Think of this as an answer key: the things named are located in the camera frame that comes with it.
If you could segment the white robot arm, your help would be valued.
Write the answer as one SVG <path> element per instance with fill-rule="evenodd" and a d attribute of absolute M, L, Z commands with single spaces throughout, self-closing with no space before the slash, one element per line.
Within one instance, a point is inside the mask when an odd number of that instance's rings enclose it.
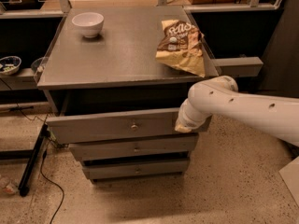
<path fill-rule="evenodd" d="M 215 77 L 190 87 L 175 130 L 190 133 L 214 114 L 239 120 L 299 147 L 298 99 L 240 93 L 233 78 Z"/>

